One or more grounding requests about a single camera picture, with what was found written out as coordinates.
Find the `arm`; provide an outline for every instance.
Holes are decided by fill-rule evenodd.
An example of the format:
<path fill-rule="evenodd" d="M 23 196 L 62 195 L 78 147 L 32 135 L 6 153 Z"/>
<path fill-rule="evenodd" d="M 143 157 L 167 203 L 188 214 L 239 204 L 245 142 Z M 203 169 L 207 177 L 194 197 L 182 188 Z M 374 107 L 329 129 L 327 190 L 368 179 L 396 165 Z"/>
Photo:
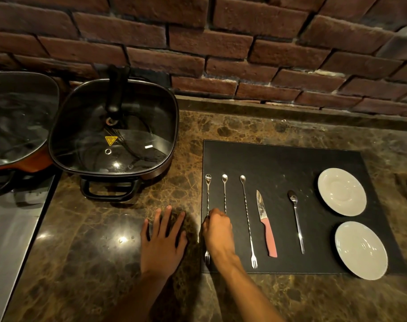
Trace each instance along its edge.
<path fill-rule="evenodd" d="M 178 267 L 187 244 L 185 232 L 182 232 L 178 247 L 175 248 L 175 238 L 184 220 L 184 212 L 179 215 L 166 237 L 171 210 L 172 207 L 168 205 L 162 222 L 161 209 L 156 210 L 151 240 L 147 238 L 148 219 L 144 221 L 141 231 L 141 278 L 132 291 L 107 315 L 104 322 L 144 322 L 147 319 L 166 281 Z"/>
<path fill-rule="evenodd" d="M 235 254 L 230 219 L 218 209 L 203 222 L 203 237 L 211 259 L 223 276 L 245 322 L 284 322 L 271 302 L 242 267 Z"/>

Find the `human hand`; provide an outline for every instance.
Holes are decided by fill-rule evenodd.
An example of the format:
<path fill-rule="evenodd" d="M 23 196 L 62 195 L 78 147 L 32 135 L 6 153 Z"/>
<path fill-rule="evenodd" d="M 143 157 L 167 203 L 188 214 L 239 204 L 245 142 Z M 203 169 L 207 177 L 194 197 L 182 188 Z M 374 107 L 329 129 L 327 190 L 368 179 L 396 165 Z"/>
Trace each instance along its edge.
<path fill-rule="evenodd" d="M 175 272 L 187 245 L 186 233 L 183 231 L 179 238 L 178 247 L 175 248 L 175 238 L 178 235 L 185 212 L 181 212 L 172 230 L 166 237 L 169 217 L 172 206 L 168 205 L 160 222 L 162 210 L 156 210 L 154 217 L 153 234 L 151 240 L 147 238 L 148 219 L 144 220 L 141 231 L 141 273 L 150 274 L 156 278 L 167 280 Z"/>
<path fill-rule="evenodd" d="M 230 218 L 224 212 L 217 208 L 212 209 L 202 226 L 206 249 L 215 265 L 219 260 L 235 255 L 233 227 Z"/>

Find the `cooking pot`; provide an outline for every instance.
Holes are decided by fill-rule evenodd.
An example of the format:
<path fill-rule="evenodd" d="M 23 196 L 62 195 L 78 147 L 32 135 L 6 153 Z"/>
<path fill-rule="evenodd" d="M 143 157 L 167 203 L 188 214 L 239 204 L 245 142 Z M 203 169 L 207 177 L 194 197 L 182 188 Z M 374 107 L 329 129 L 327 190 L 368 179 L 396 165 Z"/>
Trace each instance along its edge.
<path fill-rule="evenodd" d="M 46 75 L 0 72 L 0 195 L 11 191 L 24 173 L 53 162 L 47 138 L 59 106 L 59 88 Z"/>
<path fill-rule="evenodd" d="M 109 67 L 109 79 L 78 86 L 59 109 L 49 151 L 62 170 L 79 174 L 91 200 L 131 199 L 145 180 L 165 172 L 173 156 L 179 109 L 166 88 Z M 127 183 L 122 195 L 100 195 L 90 182 Z"/>

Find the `pot handle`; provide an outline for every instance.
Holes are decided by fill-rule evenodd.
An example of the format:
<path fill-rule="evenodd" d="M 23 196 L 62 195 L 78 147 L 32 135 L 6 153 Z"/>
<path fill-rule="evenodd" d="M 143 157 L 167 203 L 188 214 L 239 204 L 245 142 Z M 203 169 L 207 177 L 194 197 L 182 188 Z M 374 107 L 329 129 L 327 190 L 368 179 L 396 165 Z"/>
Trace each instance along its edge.
<path fill-rule="evenodd" d="M 123 102 L 124 89 L 130 75 L 130 66 L 117 68 L 111 64 L 108 67 L 109 86 L 106 97 L 105 110 L 108 117 L 117 121 L 121 118 L 121 103 Z"/>
<path fill-rule="evenodd" d="M 0 186 L 0 195 L 4 195 L 13 190 L 18 180 L 22 177 L 22 172 L 17 169 L 11 169 L 8 179 Z"/>
<path fill-rule="evenodd" d="M 91 179 L 86 176 L 86 177 L 81 177 L 80 181 L 80 189 L 81 193 L 90 200 L 94 201 L 104 201 L 104 202 L 123 202 L 132 199 L 135 194 L 138 192 L 139 187 L 142 184 L 142 180 L 140 178 L 130 180 L 128 182 L 131 182 L 131 186 L 128 187 L 129 190 L 123 194 L 123 195 L 96 195 L 94 193 L 90 192 L 90 182 Z"/>

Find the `person's left hand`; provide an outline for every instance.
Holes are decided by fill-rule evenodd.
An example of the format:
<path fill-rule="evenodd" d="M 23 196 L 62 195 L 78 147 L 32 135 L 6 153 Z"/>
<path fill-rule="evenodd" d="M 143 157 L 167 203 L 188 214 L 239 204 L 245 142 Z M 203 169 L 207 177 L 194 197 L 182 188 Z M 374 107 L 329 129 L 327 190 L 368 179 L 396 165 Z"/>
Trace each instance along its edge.
<path fill-rule="evenodd" d="M 169 217 L 172 206 L 166 207 L 160 222 L 162 210 L 156 210 L 154 217 L 153 234 L 151 240 L 147 238 L 148 219 L 145 219 L 141 231 L 141 273 L 167 280 L 175 272 L 184 255 L 187 245 L 186 233 L 183 231 L 179 238 L 178 247 L 175 247 L 175 238 L 178 235 L 185 212 L 181 212 L 169 235 L 166 237 Z"/>

